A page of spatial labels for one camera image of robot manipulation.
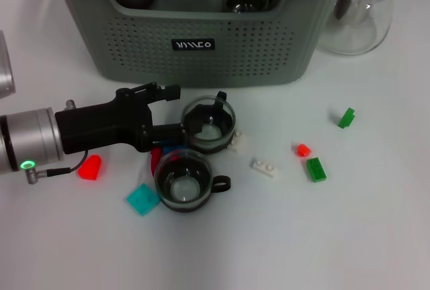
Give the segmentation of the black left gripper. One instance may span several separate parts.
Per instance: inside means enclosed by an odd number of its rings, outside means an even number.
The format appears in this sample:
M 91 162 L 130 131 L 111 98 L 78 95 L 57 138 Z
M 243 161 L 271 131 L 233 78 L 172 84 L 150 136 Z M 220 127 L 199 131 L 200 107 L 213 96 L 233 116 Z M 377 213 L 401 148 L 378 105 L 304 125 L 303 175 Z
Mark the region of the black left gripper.
M 55 113 L 65 154 L 113 144 L 128 144 L 139 152 L 185 144 L 183 124 L 152 126 L 149 103 L 181 97 L 179 85 L 156 82 L 118 89 L 110 102 Z

